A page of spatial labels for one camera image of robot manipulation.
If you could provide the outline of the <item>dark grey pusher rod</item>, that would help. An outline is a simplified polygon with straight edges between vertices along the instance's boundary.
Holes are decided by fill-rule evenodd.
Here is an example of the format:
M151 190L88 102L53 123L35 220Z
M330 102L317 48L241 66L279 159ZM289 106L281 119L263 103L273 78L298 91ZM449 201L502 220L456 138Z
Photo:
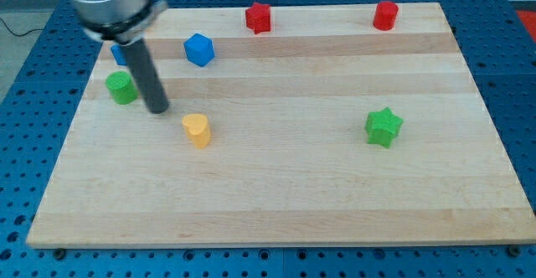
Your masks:
M122 45L121 51L147 109L152 114L165 112L169 107L168 97L145 40L139 38Z

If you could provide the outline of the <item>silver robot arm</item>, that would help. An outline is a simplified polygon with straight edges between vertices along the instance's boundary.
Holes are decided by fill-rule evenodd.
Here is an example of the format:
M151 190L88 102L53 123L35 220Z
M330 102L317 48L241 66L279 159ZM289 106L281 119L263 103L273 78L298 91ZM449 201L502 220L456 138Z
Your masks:
M121 47L126 66L147 109L161 114L169 107L144 33L168 9L164 0L70 0L86 34Z

